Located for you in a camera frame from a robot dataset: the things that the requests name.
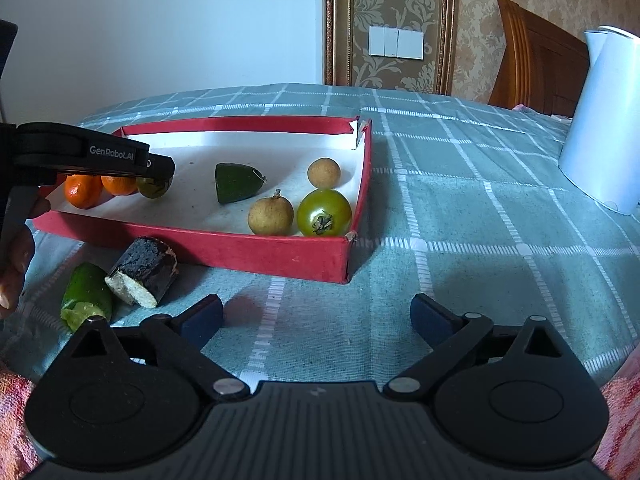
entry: finger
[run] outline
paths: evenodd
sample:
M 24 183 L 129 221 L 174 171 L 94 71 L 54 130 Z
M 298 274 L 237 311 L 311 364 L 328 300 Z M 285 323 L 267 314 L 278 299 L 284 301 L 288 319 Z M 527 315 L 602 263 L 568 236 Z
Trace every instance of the finger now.
M 23 286 L 24 274 L 13 267 L 7 267 L 0 278 L 0 319 L 15 310 Z
M 14 269 L 21 274 L 27 272 L 35 250 L 36 244 L 33 241 L 33 235 L 31 235 L 30 229 L 23 225 L 9 247 L 9 261 Z
M 33 204 L 33 207 L 31 208 L 29 218 L 37 218 L 38 216 L 44 215 L 44 213 L 49 212 L 50 210 L 51 204 L 49 203 L 49 200 L 39 196 L 35 204 Z

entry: wallpaper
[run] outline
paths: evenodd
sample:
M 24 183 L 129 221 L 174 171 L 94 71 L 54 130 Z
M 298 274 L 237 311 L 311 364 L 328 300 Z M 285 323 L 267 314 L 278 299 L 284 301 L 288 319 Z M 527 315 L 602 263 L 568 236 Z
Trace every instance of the wallpaper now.
M 640 0 L 513 0 L 584 41 L 582 32 L 613 25 L 640 35 Z M 496 0 L 458 0 L 452 94 L 487 102 L 505 41 Z
M 431 92 L 436 68 L 440 2 L 436 0 L 355 0 L 353 18 L 354 86 Z M 424 33 L 424 60 L 370 56 L 371 25 Z

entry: green tomato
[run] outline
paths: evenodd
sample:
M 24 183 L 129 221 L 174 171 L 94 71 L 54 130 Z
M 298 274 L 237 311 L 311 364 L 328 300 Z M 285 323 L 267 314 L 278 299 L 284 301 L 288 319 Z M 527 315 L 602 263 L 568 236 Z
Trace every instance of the green tomato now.
M 316 189 L 303 198 L 296 222 L 305 236 L 343 236 L 351 225 L 351 205 L 335 189 Z
M 171 187 L 172 178 L 169 180 L 155 180 L 153 178 L 144 178 L 139 176 L 136 179 L 138 191 L 142 196 L 147 198 L 160 198 Z

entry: metal screw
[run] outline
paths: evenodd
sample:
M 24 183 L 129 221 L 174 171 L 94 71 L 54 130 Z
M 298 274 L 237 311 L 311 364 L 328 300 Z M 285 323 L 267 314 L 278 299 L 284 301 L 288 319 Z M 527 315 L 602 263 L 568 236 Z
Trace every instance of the metal screw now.
M 412 394 L 420 389 L 420 383 L 412 377 L 396 377 L 389 381 L 388 386 L 396 394 Z
M 235 377 L 228 377 L 214 382 L 213 389 L 222 396 L 239 394 L 244 389 L 244 383 Z

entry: orange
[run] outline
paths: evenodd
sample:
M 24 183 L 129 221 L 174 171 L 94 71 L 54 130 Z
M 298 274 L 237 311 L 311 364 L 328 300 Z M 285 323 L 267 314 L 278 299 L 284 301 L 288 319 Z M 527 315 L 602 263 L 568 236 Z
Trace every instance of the orange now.
M 69 175 L 65 180 L 65 197 L 78 209 L 89 209 L 98 203 L 102 192 L 99 176 Z
M 136 179 L 128 176 L 103 176 L 102 185 L 115 196 L 130 195 L 138 190 Z

